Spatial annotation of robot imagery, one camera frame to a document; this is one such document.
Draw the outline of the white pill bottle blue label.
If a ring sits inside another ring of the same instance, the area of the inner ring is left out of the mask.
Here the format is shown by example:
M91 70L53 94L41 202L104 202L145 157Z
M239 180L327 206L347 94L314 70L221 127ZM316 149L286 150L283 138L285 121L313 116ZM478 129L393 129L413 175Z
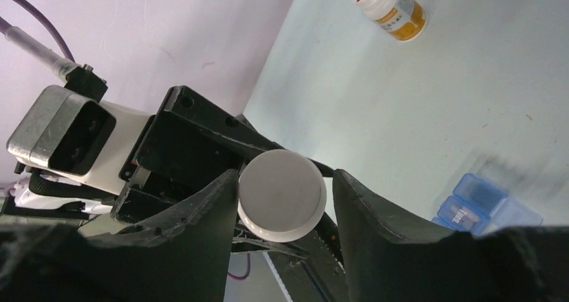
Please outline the white pill bottle blue label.
M326 201L322 172L289 150L258 155L238 179L238 215L249 231L269 242L306 236L323 217Z

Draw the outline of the blue pill organizer box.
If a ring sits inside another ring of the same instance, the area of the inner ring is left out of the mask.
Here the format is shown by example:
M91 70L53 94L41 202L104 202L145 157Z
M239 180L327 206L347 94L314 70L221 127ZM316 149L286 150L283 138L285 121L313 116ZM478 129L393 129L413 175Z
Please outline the blue pill organizer box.
M481 236L501 228L541 225L543 218L505 190L467 173L431 221L451 230Z

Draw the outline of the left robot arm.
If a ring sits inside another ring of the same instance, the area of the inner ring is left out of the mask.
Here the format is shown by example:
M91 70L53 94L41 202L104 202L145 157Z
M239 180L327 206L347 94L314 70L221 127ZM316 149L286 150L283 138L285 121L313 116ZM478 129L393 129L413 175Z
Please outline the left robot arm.
M147 115L85 93L46 87L7 142L30 181L14 204L109 211L133 224L194 195L228 169L278 149L243 119L186 86Z

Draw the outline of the white bottle orange label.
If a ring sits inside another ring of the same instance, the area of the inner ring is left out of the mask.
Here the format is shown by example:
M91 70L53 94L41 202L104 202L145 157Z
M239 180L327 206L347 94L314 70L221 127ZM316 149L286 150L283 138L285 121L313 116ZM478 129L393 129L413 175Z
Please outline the white bottle orange label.
M427 25L427 14L416 0L354 0L363 14L399 42L415 39Z

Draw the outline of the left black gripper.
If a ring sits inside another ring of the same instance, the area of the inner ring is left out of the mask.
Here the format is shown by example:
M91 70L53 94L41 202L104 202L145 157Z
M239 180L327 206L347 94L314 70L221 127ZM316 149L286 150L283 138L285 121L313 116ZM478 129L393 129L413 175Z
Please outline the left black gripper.
M172 87L119 171L125 186L111 217L124 224L142 221L194 195L227 169L282 148L191 88ZM231 253L253 252L309 257L295 244L263 240L235 224Z

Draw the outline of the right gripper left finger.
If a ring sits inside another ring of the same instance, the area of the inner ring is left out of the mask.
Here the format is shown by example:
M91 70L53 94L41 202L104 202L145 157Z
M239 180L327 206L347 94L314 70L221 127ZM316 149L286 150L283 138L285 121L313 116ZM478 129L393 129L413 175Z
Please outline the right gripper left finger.
M2 301L222 301L237 214L228 170L197 194L122 229L1 226Z

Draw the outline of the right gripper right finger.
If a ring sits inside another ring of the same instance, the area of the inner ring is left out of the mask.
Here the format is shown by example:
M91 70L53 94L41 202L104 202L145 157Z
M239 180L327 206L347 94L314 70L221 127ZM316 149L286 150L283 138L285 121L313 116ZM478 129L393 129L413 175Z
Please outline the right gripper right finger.
M333 204L351 301L567 301L568 228L476 237L432 223L344 170Z

